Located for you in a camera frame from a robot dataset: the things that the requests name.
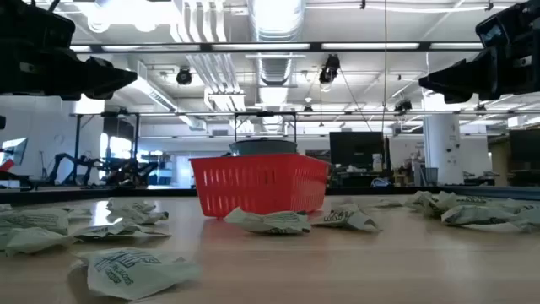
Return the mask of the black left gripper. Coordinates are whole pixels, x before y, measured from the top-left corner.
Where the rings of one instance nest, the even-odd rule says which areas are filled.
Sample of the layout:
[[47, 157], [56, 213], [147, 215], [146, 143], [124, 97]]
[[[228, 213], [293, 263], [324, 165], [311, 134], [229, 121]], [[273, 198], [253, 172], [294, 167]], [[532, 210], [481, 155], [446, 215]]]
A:
[[90, 97], [92, 90], [96, 100], [109, 100], [137, 79], [135, 72], [115, 68], [102, 58], [90, 57], [85, 63], [80, 61], [69, 41], [43, 44], [25, 40], [1, 41], [3, 95], [80, 100], [82, 95]]

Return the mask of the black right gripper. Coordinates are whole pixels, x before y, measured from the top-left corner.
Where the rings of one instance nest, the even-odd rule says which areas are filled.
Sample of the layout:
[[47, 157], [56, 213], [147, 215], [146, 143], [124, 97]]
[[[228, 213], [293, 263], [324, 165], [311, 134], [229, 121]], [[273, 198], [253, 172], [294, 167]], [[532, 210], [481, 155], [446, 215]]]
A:
[[442, 94], [446, 104], [467, 102], [474, 94], [498, 99], [538, 92], [539, 40], [490, 46], [472, 60], [429, 73], [418, 84]]

